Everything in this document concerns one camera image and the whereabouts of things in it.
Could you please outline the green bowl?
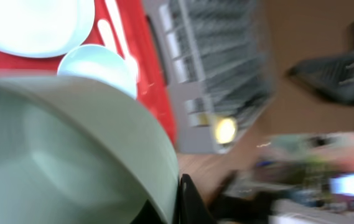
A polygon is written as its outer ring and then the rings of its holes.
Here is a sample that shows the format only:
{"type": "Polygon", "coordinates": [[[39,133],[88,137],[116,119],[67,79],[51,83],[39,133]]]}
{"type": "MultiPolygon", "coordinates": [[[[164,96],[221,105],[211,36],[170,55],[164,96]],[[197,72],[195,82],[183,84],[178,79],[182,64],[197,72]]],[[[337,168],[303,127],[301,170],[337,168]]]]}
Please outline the green bowl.
{"type": "Polygon", "coordinates": [[[0,78],[0,223],[172,223],[173,145],[138,101],[87,78],[0,78]]]}

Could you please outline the red serving tray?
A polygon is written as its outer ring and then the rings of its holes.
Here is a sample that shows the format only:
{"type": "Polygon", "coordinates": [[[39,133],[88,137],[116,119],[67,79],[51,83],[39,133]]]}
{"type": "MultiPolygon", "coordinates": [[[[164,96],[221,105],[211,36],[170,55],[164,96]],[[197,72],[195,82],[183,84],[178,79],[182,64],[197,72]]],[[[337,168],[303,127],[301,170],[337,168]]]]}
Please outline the red serving tray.
{"type": "MultiPolygon", "coordinates": [[[[124,57],[123,45],[138,66],[137,99],[157,118],[170,140],[177,140],[177,125],[168,96],[151,31],[141,0],[116,0],[124,35],[114,35],[118,53],[124,57]]],[[[25,58],[0,52],[0,69],[50,70],[55,72],[61,56],[25,58]]]]}

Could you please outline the light blue plate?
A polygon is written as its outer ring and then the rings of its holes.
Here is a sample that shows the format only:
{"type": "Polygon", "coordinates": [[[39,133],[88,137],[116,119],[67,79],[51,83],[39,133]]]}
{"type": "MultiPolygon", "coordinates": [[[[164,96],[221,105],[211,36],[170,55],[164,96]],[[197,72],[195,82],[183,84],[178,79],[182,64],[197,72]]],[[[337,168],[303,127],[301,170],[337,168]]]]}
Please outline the light blue plate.
{"type": "Polygon", "coordinates": [[[94,0],[0,0],[0,52],[27,58],[66,54],[89,36],[94,0]]]}

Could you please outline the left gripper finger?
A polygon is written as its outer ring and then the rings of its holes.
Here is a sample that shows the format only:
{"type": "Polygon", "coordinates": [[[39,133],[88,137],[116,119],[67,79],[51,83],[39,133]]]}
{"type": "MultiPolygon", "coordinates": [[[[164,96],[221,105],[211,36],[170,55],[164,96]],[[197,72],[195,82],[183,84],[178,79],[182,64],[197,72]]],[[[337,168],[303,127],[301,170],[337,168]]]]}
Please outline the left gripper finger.
{"type": "Polygon", "coordinates": [[[188,174],[180,178],[178,209],[181,224],[216,224],[188,174]]]}

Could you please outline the light blue bowl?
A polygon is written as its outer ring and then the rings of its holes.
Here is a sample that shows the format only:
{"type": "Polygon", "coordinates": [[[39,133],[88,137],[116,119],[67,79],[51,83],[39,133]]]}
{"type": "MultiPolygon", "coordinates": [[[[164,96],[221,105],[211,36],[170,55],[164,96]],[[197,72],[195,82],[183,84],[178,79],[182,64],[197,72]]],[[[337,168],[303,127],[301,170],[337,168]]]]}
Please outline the light blue bowl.
{"type": "Polygon", "coordinates": [[[60,61],[58,76],[89,78],[137,98],[136,76],[127,62],[103,45],[85,44],[69,51],[60,61]]]}

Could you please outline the white plastic spoon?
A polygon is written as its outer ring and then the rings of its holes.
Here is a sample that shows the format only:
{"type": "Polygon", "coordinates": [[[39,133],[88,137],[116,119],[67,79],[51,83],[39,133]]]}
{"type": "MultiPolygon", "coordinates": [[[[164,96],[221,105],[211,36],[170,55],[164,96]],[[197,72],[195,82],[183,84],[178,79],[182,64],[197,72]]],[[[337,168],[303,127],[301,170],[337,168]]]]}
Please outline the white plastic spoon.
{"type": "Polygon", "coordinates": [[[97,23],[100,36],[104,46],[114,53],[118,53],[116,41],[110,23],[107,20],[100,19],[97,23]]]}

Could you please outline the grey dishwasher rack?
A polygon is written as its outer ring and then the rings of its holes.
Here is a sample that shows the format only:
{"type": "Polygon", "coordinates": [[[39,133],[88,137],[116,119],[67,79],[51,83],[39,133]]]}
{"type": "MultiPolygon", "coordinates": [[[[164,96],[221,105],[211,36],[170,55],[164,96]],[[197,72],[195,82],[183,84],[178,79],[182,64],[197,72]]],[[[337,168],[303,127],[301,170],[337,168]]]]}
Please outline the grey dishwasher rack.
{"type": "Polygon", "coordinates": [[[274,64],[264,5],[258,0],[144,1],[186,154],[226,154],[274,94],[274,64]],[[229,144],[213,135],[216,117],[233,117],[229,144]]]}

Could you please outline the yellow cup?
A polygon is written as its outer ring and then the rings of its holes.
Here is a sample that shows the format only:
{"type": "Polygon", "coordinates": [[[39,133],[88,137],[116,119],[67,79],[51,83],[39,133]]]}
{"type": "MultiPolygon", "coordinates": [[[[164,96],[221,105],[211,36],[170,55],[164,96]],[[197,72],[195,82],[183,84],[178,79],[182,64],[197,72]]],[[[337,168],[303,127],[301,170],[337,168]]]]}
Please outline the yellow cup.
{"type": "Polygon", "coordinates": [[[213,127],[213,135],[218,144],[229,144],[232,142],[238,132],[236,119],[233,117],[216,117],[216,123],[213,127]]]}

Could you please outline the white plastic fork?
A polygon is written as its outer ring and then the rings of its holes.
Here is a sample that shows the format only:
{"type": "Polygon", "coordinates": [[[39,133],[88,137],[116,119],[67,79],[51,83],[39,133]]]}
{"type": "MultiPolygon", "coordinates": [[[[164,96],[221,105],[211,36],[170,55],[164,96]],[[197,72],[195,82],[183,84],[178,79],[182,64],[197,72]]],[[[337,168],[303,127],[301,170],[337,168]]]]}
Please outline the white plastic fork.
{"type": "Polygon", "coordinates": [[[126,64],[130,70],[130,73],[134,77],[135,81],[139,78],[139,66],[137,60],[133,57],[129,50],[128,41],[126,39],[126,34],[123,27],[123,22],[121,19],[120,11],[116,0],[105,0],[106,8],[108,14],[112,21],[116,36],[118,38],[122,53],[126,64]]]}

